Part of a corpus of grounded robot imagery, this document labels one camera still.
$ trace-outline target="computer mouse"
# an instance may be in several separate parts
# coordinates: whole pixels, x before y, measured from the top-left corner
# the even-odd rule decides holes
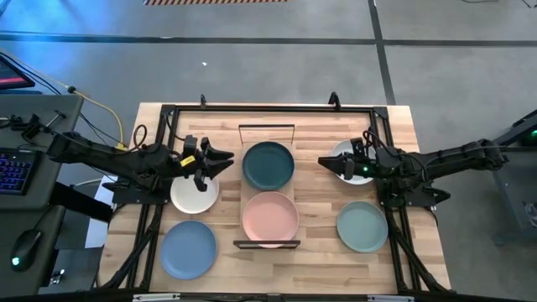
[[[11,251],[11,259],[9,259],[12,270],[23,272],[32,266],[42,234],[41,231],[35,229],[26,230],[20,234]]]

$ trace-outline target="keyboard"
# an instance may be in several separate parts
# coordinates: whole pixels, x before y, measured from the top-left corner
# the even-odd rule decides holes
[[[25,195],[42,152],[0,148],[0,195]]]

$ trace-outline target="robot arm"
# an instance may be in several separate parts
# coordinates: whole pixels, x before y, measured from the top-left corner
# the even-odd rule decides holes
[[[504,147],[486,139],[428,154],[406,153],[381,143],[374,159],[361,138],[351,139],[351,145],[352,153],[320,157],[318,163],[346,180],[353,175],[381,179],[384,199],[393,206],[435,206],[450,194],[432,188],[432,180],[467,169],[497,170],[508,162]]]
[[[214,149],[208,138],[201,140],[201,150],[196,143],[197,138],[188,135],[182,154],[158,143],[122,151],[94,143],[79,133],[63,133],[55,135],[47,154],[55,162],[83,163],[115,174],[146,193],[165,190],[173,178],[190,175],[194,175],[198,190],[205,191],[205,177],[213,179],[232,165],[233,153]],[[109,184],[107,188],[118,186],[122,184]]]

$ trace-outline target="plate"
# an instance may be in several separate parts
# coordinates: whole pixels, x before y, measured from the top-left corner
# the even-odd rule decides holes
[[[160,263],[176,279],[200,277],[215,259],[215,234],[201,221],[178,223],[164,236],[160,247]]]
[[[352,250],[370,253],[386,242],[388,223],[376,206],[365,201],[353,201],[339,212],[337,233]]]
[[[282,144],[262,142],[253,145],[242,160],[242,173],[258,190],[277,190],[293,176],[295,161]]]
[[[336,147],[334,147],[334,149],[330,151],[330,156],[337,156],[339,154],[342,154],[343,152],[348,152],[350,154],[352,153],[352,145],[349,139],[339,142]],[[373,147],[369,147],[369,158],[375,159],[375,148]],[[343,174],[336,174],[336,176],[339,177],[340,180],[343,180],[351,185],[365,185],[366,183],[373,180],[373,177],[365,178],[358,175],[353,175],[353,177],[349,180],[345,180],[345,176]]]
[[[242,227],[250,240],[291,240],[299,228],[299,212],[287,196],[263,192],[244,207]],[[260,244],[276,248],[283,244]]]
[[[218,199],[220,185],[217,179],[206,178],[207,191],[200,192],[194,184],[194,177],[176,177],[171,184],[169,197],[174,206],[186,214],[198,214],[209,210]]]

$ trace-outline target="wooden tabletop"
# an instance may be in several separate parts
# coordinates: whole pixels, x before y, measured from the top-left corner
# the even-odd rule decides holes
[[[145,124],[153,142],[162,103],[142,103],[135,126]],[[410,109],[388,107],[395,146],[407,152],[419,151]],[[239,124],[296,125],[293,155],[295,204],[300,213],[296,250],[240,250],[233,240],[246,239],[240,222],[242,186],[242,145]],[[394,294],[394,269],[389,243],[375,253],[356,253],[337,236],[336,216],[348,202],[362,200],[379,206],[374,183],[349,185],[317,163],[342,140],[361,136],[369,126],[362,113],[330,112],[182,112],[178,134],[208,137],[214,148],[235,153],[235,164],[217,176],[221,194],[207,212],[187,215],[171,203],[164,207],[159,245],[154,263],[152,291],[285,293],[285,294]],[[249,132],[248,140],[289,140],[289,132]],[[177,141],[176,151],[182,151]],[[125,206],[114,217],[101,260],[101,281],[108,281],[133,248],[140,206]],[[420,208],[409,208],[414,249],[436,279],[449,288],[441,241],[433,216]],[[207,223],[216,234],[218,257],[210,270],[198,279],[184,281],[170,277],[160,265],[159,246],[166,232],[178,222],[195,219]],[[143,273],[145,253],[138,265],[137,283]],[[407,284],[408,261],[401,257]]]

